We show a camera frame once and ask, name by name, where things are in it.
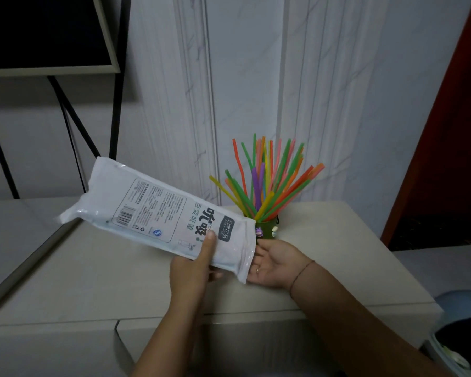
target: cabinet door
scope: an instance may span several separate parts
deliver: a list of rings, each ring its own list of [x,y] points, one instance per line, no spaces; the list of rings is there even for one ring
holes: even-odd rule
[[[137,361],[160,319],[121,320],[117,331]],[[204,317],[190,371],[201,375],[313,373],[340,368],[300,311],[220,314]]]
[[[0,327],[0,376],[126,376],[116,321]]]

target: left hand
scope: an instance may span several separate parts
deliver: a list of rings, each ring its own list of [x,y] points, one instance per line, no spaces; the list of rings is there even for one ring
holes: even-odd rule
[[[173,258],[169,270],[170,308],[197,312],[204,298],[207,283],[223,276],[222,272],[213,271],[209,266],[215,249],[216,234],[214,231],[208,231],[196,260],[182,256]]]

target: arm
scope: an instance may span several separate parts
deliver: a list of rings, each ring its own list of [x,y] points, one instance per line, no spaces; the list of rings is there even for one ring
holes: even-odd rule
[[[290,291],[349,376],[448,376],[296,247],[259,240],[248,281]]]
[[[209,231],[196,260],[176,256],[171,261],[169,309],[139,357],[132,377],[185,374],[215,247],[216,235]]]

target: pen holder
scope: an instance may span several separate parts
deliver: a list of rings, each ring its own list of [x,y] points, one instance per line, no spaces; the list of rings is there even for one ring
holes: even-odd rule
[[[277,234],[278,225],[279,217],[276,217],[275,219],[267,222],[257,222],[255,224],[255,232],[257,234],[257,239],[274,239]]]

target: right hand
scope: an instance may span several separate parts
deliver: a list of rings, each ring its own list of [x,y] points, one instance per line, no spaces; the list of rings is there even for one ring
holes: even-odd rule
[[[279,239],[259,239],[248,281],[287,289],[312,260],[295,246]]]

